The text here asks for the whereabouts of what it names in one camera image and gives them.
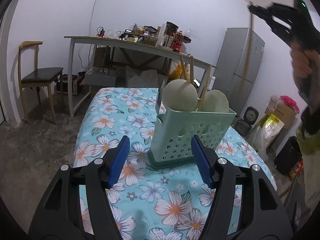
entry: chair backrest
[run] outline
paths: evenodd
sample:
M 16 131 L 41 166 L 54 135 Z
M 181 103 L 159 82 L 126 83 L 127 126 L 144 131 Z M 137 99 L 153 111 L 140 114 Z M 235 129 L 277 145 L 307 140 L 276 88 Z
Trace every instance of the chair backrest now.
M 39 52 L 39 45 L 41 45 L 42 41 L 24 41 L 19 45 L 19 53 L 18 53 L 18 82 L 21 83 L 21 52 L 24 49 L 27 49 L 31 46 L 36 46 L 35 50 L 35 59 L 34 59 L 34 65 L 36 70 L 38 68 L 38 52 Z

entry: wooden chopstick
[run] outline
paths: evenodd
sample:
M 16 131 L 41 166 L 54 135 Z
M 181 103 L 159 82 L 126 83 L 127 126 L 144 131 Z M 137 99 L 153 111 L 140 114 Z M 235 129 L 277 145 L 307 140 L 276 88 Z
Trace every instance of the wooden chopstick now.
M 180 64 L 181 64 L 181 68 L 182 68 L 182 73 L 183 73 L 184 79 L 188 81 L 186 68 L 184 67 L 183 57 L 182 57 L 181 54 L 179 55 L 179 57 L 180 57 Z
M 193 76 L 194 76 L 194 74 L 193 74 L 193 56 L 190 56 L 190 83 L 191 83 L 191 85 L 194 84 Z
M 208 88 L 208 85 L 209 85 L 209 79 L 210 79 L 210 72 L 211 72 L 211 67 L 209 67 L 207 70 L 206 70 L 206 73 L 207 73 L 207 79 L 205 81 L 205 84 L 204 84 L 204 87 L 203 87 L 203 90 L 202 90 L 202 94 L 201 94 L 201 98 L 200 98 L 200 103 L 199 103 L 199 106 L 198 106 L 198 112 L 201 111 L 201 108 L 203 106 L 203 102 L 204 102 L 204 97 L 205 97 L 205 94 L 207 92 L 207 88 Z

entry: chair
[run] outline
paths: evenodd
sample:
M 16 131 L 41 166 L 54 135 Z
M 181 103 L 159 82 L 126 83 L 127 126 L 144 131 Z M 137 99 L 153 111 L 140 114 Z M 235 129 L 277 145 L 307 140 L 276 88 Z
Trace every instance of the chair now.
M 58 76 L 60 75 L 60 87 L 62 87 L 62 67 L 50 67 L 50 68 L 40 68 L 38 69 L 38 52 L 39 52 L 39 45 L 41 45 L 42 41 L 24 41 L 19 45 L 19 54 L 18 54 L 18 82 L 19 82 L 19 89 L 20 89 L 20 96 L 21 102 L 23 107 L 23 112 L 25 115 L 25 119 L 27 123 L 30 123 L 28 118 L 28 113 L 26 109 L 26 102 L 23 96 L 23 88 L 32 88 L 36 87 L 38 102 L 39 105 L 41 104 L 40 100 L 40 87 L 47 87 L 48 88 L 48 96 L 50 102 L 51 113 L 53 117 L 53 122 L 56 125 L 57 119 L 56 114 L 53 108 L 53 101 L 52 101 L 52 93 L 51 93 L 51 83 L 57 80 Z M 34 71 L 29 75 L 25 76 L 21 79 L 21 52 L 24 49 L 29 47 L 36 46 L 35 50 L 35 58 L 34 58 Z M 63 103 L 63 93 L 61 93 L 61 102 Z

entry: blue floral fabric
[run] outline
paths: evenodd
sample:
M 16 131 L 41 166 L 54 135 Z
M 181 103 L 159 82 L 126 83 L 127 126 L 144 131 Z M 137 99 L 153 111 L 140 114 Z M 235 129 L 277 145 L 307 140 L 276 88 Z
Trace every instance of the blue floral fabric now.
M 188 164 L 154 171 L 147 151 L 156 123 L 157 89 L 104 88 L 92 100 L 82 122 L 74 167 L 87 165 L 117 147 L 123 135 L 130 152 L 119 181 L 106 190 L 116 224 L 124 240 L 197 240 L 204 227 L 215 190 L 202 182 L 197 166 Z M 270 170 L 250 145 L 231 127 L 218 145 L 219 157 L 234 165 L 260 165 L 276 189 Z M 80 187 L 85 231 L 93 234 L 85 186 Z M 241 186 L 236 187 L 229 233 L 238 225 Z

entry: silver bolt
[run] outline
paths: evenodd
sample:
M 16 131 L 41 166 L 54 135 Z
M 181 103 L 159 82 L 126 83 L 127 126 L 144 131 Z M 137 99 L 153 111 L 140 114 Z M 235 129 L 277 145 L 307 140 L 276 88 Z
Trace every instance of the silver bolt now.
M 94 162 L 94 164 L 99 165 L 99 164 L 103 163 L 103 160 L 101 158 L 98 158 L 98 159 L 95 159 L 93 162 Z
M 254 171 L 259 171 L 260 170 L 260 166 L 257 164 L 252 165 L 252 168 Z
M 226 164 L 227 163 L 227 160 L 225 158 L 219 158 L 218 159 L 218 163 L 220 164 Z
M 60 169 L 61 169 L 62 171 L 66 171 L 66 170 L 69 169 L 69 165 L 68 165 L 68 164 L 63 164 L 63 165 L 60 167 Z

